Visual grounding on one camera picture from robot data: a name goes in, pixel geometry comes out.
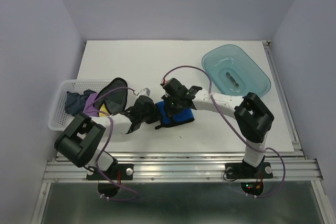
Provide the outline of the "blue microfiber towel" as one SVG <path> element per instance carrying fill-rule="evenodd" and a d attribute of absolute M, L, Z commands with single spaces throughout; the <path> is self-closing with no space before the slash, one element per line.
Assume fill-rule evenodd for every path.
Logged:
<path fill-rule="evenodd" d="M 159 115 L 160 115 L 160 125 L 157 125 L 155 127 L 156 130 L 159 130 L 161 128 L 170 128 L 170 127 L 176 127 L 183 124 L 194 122 L 194 116 L 191 109 L 184 109 L 180 113 L 168 116 L 164 109 L 164 101 L 160 101 L 156 104 L 156 107 L 158 109 Z"/>

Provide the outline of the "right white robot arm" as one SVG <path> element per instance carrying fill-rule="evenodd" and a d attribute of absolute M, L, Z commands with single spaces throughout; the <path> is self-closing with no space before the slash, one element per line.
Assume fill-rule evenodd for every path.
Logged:
<path fill-rule="evenodd" d="M 241 163 L 227 164 L 226 176 L 229 180 L 254 179 L 262 172 L 265 159 L 266 136 L 271 129 L 274 116 L 258 95 L 229 96 L 211 92 L 198 86 L 187 88 L 172 78 L 161 84 L 165 91 L 162 97 L 164 111 L 172 117 L 185 109 L 218 113 L 224 120 L 233 118 L 239 129 L 230 129 L 245 144 L 245 154 Z"/>

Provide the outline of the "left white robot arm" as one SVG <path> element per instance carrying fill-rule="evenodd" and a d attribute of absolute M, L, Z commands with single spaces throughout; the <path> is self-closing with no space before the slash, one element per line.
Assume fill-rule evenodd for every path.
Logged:
<path fill-rule="evenodd" d="M 86 169 L 87 180 L 132 180 L 134 165 L 119 165 L 99 144 L 104 137 L 131 134 L 142 123 L 149 124 L 156 111 L 152 99 L 140 95 L 133 106 L 116 115 L 94 118 L 79 113 L 56 139 L 54 148 L 76 167 Z"/>

